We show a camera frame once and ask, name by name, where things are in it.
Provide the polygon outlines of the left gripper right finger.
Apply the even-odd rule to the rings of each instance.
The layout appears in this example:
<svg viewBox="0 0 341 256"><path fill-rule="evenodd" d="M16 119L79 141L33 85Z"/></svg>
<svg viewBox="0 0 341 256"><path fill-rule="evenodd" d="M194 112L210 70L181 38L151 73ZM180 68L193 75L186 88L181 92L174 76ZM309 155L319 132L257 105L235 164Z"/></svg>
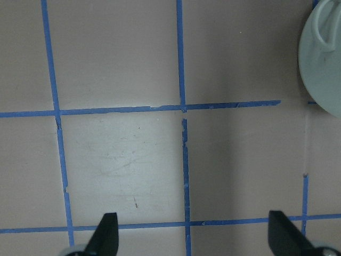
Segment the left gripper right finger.
<svg viewBox="0 0 341 256"><path fill-rule="evenodd" d="M276 256L323 255L282 211L269 211L268 244Z"/></svg>

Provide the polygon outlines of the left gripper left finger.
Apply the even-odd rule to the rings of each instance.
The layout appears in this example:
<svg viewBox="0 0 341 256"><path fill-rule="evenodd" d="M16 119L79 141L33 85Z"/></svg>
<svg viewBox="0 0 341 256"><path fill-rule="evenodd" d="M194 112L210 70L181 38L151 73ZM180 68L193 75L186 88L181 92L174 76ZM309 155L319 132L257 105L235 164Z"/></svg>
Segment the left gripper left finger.
<svg viewBox="0 0 341 256"><path fill-rule="evenodd" d="M83 255L115 256L118 252L117 213L105 213L86 245Z"/></svg>

